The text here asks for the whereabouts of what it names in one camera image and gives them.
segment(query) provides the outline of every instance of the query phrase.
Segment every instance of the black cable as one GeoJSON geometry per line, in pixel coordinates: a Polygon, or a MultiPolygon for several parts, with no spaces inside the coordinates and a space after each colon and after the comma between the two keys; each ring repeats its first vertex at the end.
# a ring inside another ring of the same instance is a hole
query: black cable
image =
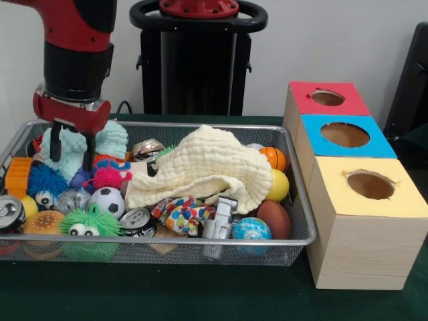
{"type": "Polygon", "coordinates": [[[128,111],[130,114],[132,114],[132,108],[131,105],[129,104],[129,102],[127,102],[126,100],[124,100],[123,102],[121,102],[119,104],[118,110],[117,110],[117,114],[120,114],[120,111],[122,110],[123,105],[126,105],[126,107],[128,107],[128,111]]]}

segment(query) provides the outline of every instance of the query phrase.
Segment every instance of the blue box lid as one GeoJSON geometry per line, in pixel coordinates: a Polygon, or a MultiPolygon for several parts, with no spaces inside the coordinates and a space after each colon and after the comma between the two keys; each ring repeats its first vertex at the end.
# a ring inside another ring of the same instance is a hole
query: blue box lid
{"type": "Polygon", "coordinates": [[[396,158],[371,116],[302,115],[317,156],[396,158]]]}

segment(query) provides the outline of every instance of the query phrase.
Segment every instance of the yellow ball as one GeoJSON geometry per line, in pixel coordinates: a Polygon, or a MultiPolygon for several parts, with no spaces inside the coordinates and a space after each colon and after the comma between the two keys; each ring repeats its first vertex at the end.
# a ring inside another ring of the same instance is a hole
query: yellow ball
{"type": "Polygon", "coordinates": [[[272,169],[272,188],[267,194],[266,199],[269,201],[280,202],[286,198],[288,191],[290,190],[290,182],[288,181],[287,176],[277,170],[272,169]]]}
{"type": "Polygon", "coordinates": [[[24,207],[25,217],[27,219],[39,213],[39,207],[37,206],[37,203],[30,196],[24,196],[21,199],[21,203],[24,207]]]}

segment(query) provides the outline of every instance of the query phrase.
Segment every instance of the orange toy block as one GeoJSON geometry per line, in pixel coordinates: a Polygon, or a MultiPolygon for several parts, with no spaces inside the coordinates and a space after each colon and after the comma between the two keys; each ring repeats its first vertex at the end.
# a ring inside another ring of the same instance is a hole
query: orange toy block
{"type": "Polygon", "coordinates": [[[5,187],[8,195],[22,199],[27,194],[31,158],[14,157],[6,174],[5,187]]]}

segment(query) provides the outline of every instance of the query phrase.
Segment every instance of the white wall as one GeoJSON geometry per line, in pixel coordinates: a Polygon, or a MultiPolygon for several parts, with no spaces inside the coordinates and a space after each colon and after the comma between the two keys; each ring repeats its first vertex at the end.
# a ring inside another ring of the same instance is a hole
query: white wall
{"type": "MultiPolygon", "coordinates": [[[[351,81],[383,126],[414,28],[428,20],[427,0],[259,0],[270,21],[255,33],[245,115],[282,116],[290,80],[351,81]]],[[[116,49],[103,97],[142,111],[139,30],[128,19],[135,0],[118,0],[116,49]]],[[[34,118],[43,80],[43,29],[32,9],[0,3],[0,150],[34,118]]]]}

